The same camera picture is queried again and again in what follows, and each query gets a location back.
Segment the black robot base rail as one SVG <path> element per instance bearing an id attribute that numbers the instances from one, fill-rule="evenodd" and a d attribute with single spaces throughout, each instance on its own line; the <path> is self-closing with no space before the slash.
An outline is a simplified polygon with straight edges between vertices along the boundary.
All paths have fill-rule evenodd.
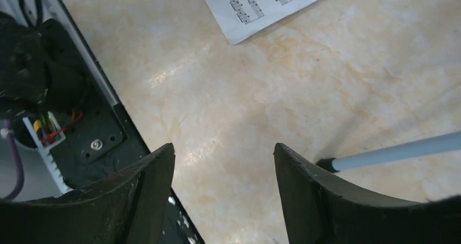
<path id="1" fill-rule="evenodd" d="M 152 152 L 62 0 L 1 0 L 1 201 L 58 198 Z M 172 188 L 159 243 L 203 243 Z"/>

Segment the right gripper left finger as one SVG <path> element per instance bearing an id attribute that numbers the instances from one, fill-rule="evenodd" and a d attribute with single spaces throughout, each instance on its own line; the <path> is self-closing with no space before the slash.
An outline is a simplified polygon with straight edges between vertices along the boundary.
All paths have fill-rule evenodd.
<path id="1" fill-rule="evenodd" d="M 159 243 L 175 169 L 167 143 L 61 197 L 1 201 L 1 243 Z"/>

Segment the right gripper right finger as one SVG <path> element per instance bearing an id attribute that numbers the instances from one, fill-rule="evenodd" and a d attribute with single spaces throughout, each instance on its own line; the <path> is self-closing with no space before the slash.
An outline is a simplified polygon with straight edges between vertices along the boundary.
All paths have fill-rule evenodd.
<path id="1" fill-rule="evenodd" d="M 427 203 L 374 192 L 283 143 L 274 150 L 290 243 L 460 243 L 460 197 Z"/>

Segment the light blue music stand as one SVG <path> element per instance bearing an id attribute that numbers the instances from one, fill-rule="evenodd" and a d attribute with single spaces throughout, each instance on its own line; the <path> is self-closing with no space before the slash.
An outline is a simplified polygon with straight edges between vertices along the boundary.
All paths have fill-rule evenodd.
<path id="1" fill-rule="evenodd" d="M 460 150 L 460 132 L 430 137 L 342 158 L 320 159 L 316 165 L 332 173 Z"/>

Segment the sheet music page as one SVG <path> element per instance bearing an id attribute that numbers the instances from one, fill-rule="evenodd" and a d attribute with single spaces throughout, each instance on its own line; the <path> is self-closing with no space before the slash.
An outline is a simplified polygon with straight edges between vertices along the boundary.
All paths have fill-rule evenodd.
<path id="1" fill-rule="evenodd" d="M 205 0 L 221 31 L 236 45 L 319 0 Z"/>

